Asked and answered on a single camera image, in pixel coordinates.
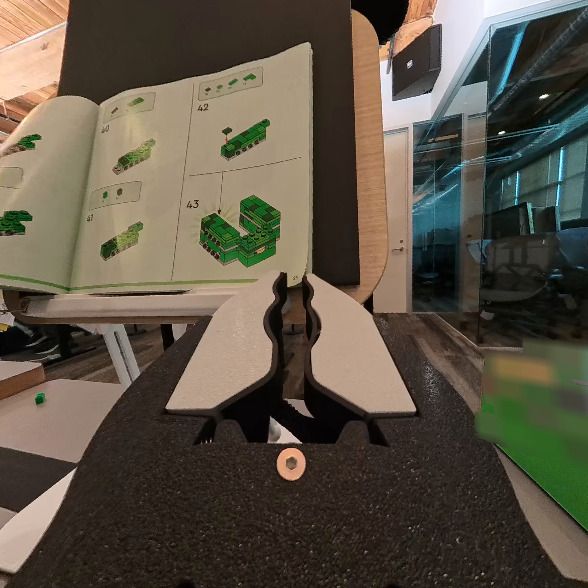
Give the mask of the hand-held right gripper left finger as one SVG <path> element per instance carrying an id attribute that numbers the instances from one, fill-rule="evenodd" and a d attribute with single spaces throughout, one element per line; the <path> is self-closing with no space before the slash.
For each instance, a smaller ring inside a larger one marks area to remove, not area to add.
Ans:
<path id="1" fill-rule="evenodd" d="M 213 314 L 166 405 L 167 413 L 222 418 L 269 383 L 280 358 L 272 312 L 282 319 L 287 274 L 272 270 L 238 290 Z"/>

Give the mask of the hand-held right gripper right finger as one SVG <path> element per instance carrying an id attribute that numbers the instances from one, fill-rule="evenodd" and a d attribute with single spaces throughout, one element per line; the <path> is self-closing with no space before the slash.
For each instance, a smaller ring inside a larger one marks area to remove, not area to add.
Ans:
<path id="1" fill-rule="evenodd" d="M 314 274 L 303 279 L 305 404 L 320 420 L 372 420 L 416 414 L 372 315 Z"/>

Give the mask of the instruction booklet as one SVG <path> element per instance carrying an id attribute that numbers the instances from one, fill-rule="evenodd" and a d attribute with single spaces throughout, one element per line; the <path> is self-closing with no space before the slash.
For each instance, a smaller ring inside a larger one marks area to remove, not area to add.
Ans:
<path id="1" fill-rule="evenodd" d="M 299 284 L 312 255 L 313 49 L 101 104 L 50 99 L 1 145 L 1 289 Z"/>

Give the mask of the grey desk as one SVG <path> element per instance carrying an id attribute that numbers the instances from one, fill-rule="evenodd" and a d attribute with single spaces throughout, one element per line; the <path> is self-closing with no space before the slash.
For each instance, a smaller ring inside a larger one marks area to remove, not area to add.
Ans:
<path id="1" fill-rule="evenodd" d="M 1 401 L 1 447 L 71 463 L 80 460 L 121 397 L 119 384 L 52 380 Z M 46 402 L 35 405 L 37 393 Z M 587 532 L 503 452 L 499 458 L 541 545 L 566 576 L 587 580 Z"/>

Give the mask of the white door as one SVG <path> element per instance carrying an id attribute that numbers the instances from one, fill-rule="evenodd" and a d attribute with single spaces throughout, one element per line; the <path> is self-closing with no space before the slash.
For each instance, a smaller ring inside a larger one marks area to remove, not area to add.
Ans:
<path id="1" fill-rule="evenodd" d="M 386 134 L 384 147 L 389 250 L 382 286 L 385 294 L 386 312 L 405 313 L 408 308 L 408 128 L 397 129 Z"/>

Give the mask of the grey mesh office chair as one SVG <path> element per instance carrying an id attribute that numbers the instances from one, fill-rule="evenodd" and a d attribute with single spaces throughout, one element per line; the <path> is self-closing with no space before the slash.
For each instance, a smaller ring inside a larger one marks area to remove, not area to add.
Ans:
<path id="1" fill-rule="evenodd" d="M 563 280 L 559 249 L 554 234 L 489 240 L 481 254 L 480 318 L 509 320 L 553 312 Z"/>

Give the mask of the green toy box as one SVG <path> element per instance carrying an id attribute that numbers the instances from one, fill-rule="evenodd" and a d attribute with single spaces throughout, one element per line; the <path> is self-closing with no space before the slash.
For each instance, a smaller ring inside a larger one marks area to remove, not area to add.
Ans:
<path id="1" fill-rule="evenodd" d="M 587 439 L 533 433 L 527 440 L 498 443 L 529 477 L 587 529 Z"/>

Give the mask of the white book stand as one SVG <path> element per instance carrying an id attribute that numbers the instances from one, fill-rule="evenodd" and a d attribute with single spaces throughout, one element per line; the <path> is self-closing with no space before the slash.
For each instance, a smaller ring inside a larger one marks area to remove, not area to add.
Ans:
<path id="1" fill-rule="evenodd" d="M 359 57 L 348 1 L 72 1 L 59 92 L 103 100 L 134 86 L 214 74 L 310 41 L 313 67 L 313 269 L 335 287 L 357 281 L 359 221 L 385 205 L 381 105 L 366 145 L 376 171 L 359 175 L 352 82 Z M 100 424 L 69 490 L 10 587 L 384 586 L 383 543 L 359 515 L 359 483 L 377 490 L 391 456 L 386 416 L 350 415 L 304 428 L 306 472 L 285 481 L 280 450 L 245 438 L 241 417 L 168 415 L 164 401 L 213 320 L 187 331 L 122 394 Z"/>

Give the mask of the black round knob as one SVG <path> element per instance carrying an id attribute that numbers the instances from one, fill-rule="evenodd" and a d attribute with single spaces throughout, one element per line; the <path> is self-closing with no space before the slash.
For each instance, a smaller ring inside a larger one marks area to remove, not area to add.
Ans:
<path id="1" fill-rule="evenodd" d="M 350 1 L 351 9 L 360 12 L 376 31 L 379 45 L 385 45 L 401 27 L 409 1 Z"/>

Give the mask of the black wall speaker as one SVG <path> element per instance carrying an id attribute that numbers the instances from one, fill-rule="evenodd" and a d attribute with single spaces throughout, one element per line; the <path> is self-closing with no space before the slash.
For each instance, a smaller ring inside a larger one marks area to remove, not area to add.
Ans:
<path id="1" fill-rule="evenodd" d="M 435 24 L 392 58 L 392 100 L 432 92 L 441 69 L 442 24 Z"/>

